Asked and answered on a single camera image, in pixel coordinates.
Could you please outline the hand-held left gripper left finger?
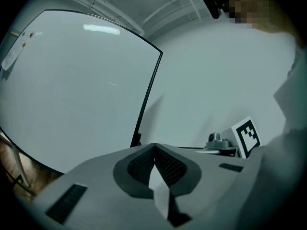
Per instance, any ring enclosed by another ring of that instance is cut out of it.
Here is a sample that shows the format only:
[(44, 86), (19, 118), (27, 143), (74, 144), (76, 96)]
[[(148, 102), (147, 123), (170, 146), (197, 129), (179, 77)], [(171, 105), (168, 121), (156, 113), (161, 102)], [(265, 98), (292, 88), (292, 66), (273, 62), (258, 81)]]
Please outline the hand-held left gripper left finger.
[(34, 200), (51, 230), (172, 230), (154, 204), (149, 176), (154, 145), (124, 149), (83, 162)]

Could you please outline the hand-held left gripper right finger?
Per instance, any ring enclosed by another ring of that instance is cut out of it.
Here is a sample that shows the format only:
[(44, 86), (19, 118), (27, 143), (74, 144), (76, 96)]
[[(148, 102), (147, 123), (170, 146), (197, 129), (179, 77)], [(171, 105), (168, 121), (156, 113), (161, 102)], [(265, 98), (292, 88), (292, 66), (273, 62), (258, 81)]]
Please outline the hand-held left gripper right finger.
[(243, 230), (265, 224), (272, 209), (264, 147), (249, 159), (156, 144), (156, 166), (171, 176), (170, 218), (156, 230)]

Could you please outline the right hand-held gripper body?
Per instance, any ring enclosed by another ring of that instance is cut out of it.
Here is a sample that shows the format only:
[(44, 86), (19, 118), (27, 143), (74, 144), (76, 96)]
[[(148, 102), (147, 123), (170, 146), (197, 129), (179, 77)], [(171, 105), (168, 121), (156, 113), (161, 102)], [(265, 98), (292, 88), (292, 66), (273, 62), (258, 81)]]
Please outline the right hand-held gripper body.
[(251, 151), (260, 145), (257, 129), (249, 116), (222, 133), (211, 133), (205, 148), (220, 152), (232, 152), (235, 157), (247, 159)]

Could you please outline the white whiteboard with black frame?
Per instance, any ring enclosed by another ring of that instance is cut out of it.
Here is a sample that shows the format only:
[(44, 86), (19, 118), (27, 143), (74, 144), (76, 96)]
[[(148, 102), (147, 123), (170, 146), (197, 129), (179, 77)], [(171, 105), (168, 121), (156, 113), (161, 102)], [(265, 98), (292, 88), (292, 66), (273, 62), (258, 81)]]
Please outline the white whiteboard with black frame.
[(46, 10), (8, 70), (0, 68), (0, 130), (58, 173), (136, 145), (162, 51), (99, 16)]

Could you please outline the person's white shirt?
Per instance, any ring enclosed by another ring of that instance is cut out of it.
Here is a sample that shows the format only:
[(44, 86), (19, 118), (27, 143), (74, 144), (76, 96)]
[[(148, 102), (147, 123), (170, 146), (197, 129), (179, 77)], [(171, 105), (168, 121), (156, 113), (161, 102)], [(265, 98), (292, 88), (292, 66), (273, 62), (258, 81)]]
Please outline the person's white shirt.
[(257, 130), (272, 147), (299, 152), (307, 159), (307, 46), (293, 39), (294, 60), (282, 85), (273, 95), (283, 126), (274, 119), (256, 121)]

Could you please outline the white paper sheet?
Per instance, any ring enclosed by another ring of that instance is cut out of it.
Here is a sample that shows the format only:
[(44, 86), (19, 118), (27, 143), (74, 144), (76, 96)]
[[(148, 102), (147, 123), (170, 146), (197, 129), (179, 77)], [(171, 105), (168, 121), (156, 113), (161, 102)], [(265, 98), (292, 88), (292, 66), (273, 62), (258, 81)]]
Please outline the white paper sheet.
[(3, 70), (8, 70), (15, 60), (19, 57), (22, 50), (32, 41), (32, 38), (35, 35), (35, 31), (25, 30), (23, 31), (15, 40), (14, 44), (10, 48), (9, 52), (7, 53), (6, 57), (1, 63), (1, 68)]

